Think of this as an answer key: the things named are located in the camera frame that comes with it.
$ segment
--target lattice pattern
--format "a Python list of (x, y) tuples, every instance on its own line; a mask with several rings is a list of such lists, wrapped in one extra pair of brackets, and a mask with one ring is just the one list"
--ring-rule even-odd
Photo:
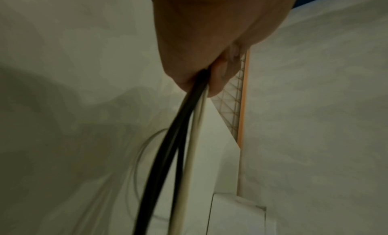
[(228, 82), (221, 93), (211, 98), (213, 104), (236, 141), (240, 121), (244, 69), (245, 55), (241, 58), (241, 70)]

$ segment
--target white cable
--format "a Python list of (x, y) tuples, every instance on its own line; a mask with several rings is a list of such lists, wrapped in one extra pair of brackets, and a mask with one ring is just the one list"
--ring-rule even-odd
[(194, 110), (189, 146), (188, 146), (187, 155), (186, 155), (186, 163), (183, 168), (181, 186), (179, 188), (175, 210), (174, 210), (174, 213), (172, 214), (172, 217), (170, 218), (171, 221), (169, 225), (168, 235), (180, 235), (182, 231), (182, 225), (186, 216), (186, 206), (187, 206), (187, 199), (189, 195), (189, 187), (190, 187), (189, 184), (192, 176), (195, 149), (198, 142), (200, 126), (203, 119), (203, 112), (205, 110), (205, 104), (206, 104), (208, 93), (209, 93), (209, 86), (207, 86), (204, 92), (202, 93), (202, 96), (198, 101), (198, 104), (196, 105)]

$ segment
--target tiled surface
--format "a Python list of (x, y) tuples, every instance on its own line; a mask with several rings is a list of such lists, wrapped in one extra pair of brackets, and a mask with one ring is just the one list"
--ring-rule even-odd
[(237, 140), (240, 119), (241, 93), (243, 90), (245, 55), (241, 58), (241, 70), (228, 82), (224, 90), (211, 98), (231, 134)]
[(242, 194), (279, 235), (388, 231), (388, 0), (343, 3), (251, 48)]

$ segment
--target orange strip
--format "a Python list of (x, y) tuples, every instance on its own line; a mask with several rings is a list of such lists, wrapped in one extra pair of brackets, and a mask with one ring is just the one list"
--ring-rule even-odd
[[(243, 135), (243, 127), (244, 127), (244, 114), (245, 114), (245, 100), (247, 95), (247, 80), (248, 80), (248, 67), (249, 67), (249, 56), (250, 56), (251, 50), (248, 50), (245, 54), (245, 67), (244, 67), (244, 79), (242, 81), (242, 93), (241, 93), (241, 108), (240, 108), (240, 121), (238, 124), (238, 133), (237, 133), (237, 144), (242, 149), (243, 141), (242, 141), (242, 135)], [(237, 196), (241, 196), (241, 154), (242, 151), (240, 151), (240, 163), (238, 168), (238, 180), (237, 180)]]

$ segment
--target skin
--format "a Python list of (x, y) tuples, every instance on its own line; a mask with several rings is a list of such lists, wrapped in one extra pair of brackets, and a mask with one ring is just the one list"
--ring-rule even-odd
[(286, 18), (296, 0), (153, 0), (164, 71), (184, 91), (210, 68), (209, 97), (239, 71), (240, 57)]

